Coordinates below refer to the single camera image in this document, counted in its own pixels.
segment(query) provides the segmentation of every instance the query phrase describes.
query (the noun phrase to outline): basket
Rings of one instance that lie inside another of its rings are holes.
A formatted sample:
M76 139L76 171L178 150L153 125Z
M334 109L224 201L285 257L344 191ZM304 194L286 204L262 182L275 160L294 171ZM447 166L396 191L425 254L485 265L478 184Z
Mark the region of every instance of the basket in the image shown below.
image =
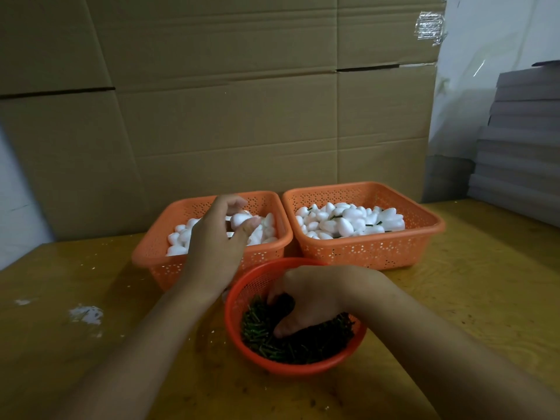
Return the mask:
M354 353L368 331L365 324L361 323L357 318L350 316L352 321L354 321L354 337L348 342L346 348L334 357L305 365L283 364L267 360L245 346L241 340L241 319L243 313L248 310L248 305L253 297L260 295L263 299L266 299L268 291L276 279L281 277L286 270L302 265L325 265L325 263L314 259L283 258L255 267L245 273L231 288L224 310L226 330L241 353L265 370L283 376L317 374L336 366Z
M432 235L445 230L444 221L437 215L396 190L372 181L293 189L284 193L282 202L304 257L327 264L353 264L376 270L407 267L420 260ZM323 206L327 202L394 207L404 216L407 229L344 239L311 239L301 231L295 212L302 206Z
M247 246L235 278L250 267L271 259L282 258L284 248L293 238L286 212L280 197L275 192L249 191L239 195L247 200L245 209L253 215L265 216L272 212L278 240L264 245ZM194 197L173 202L165 208L132 253L132 263L137 267L148 268L164 291L175 284L188 257L188 255L165 256L169 247L167 236L174 231L177 224L185 224L191 218L202 217L215 198L216 196Z

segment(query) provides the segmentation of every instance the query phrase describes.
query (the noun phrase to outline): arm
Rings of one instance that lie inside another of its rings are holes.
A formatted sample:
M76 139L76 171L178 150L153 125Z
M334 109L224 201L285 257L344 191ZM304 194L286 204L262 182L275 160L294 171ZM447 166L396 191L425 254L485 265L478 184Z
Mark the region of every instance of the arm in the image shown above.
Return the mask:
M148 415L186 336L233 278L260 221L248 219L228 239L226 213L232 215L245 204L237 196L214 201L192 230L192 250L176 285L109 359L80 382L54 419L138 420Z
M550 389L377 271L300 267L275 283L269 301L283 292L296 307L278 324L277 336L350 312L388 347L443 418L560 417L560 400Z

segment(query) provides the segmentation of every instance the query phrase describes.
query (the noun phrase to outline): wooden table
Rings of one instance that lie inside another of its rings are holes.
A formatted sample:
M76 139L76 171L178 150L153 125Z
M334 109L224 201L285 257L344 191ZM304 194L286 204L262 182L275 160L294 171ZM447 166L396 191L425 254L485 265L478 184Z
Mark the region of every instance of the wooden table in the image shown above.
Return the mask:
M446 233L388 276L560 391L560 231L473 200L429 207ZM0 272L0 418L42 418L154 305L160 290L130 264L141 237L43 245ZM73 322L79 304L101 324ZM222 315L217 302L185 342L151 419L436 418L371 332L339 367L294 380L245 361Z

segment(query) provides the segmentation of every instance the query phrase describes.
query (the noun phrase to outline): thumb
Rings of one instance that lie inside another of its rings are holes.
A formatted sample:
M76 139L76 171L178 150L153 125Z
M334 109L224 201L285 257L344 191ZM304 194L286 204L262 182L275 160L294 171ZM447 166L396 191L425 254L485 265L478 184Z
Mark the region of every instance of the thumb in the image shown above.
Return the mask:
M259 224L260 217L246 219L237 228L237 230L235 230L234 236L230 239L230 241L233 241L235 246L245 248L245 246L247 246L247 240Z
M302 316L299 313L298 307L296 305L293 311L290 312L282 320L280 320L280 323L277 324L274 329L274 336L276 336L278 339L282 339L286 336L294 334L295 332L299 332L301 329L304 329L307 326L304 325L304 323L301 321L301 318Z

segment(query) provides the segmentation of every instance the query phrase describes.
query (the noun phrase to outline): person's left hand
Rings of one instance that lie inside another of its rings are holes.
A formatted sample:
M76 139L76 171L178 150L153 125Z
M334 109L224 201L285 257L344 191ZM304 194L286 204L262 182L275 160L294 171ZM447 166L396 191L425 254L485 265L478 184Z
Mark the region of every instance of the person's left hand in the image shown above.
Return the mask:
M259 217L246 220L232 238L226 235L226 215L242 212L247 201L238 195L223 195L195 224L189 254L180 282L190 283L205 296L217 299L233 279L249 236L260 224Z

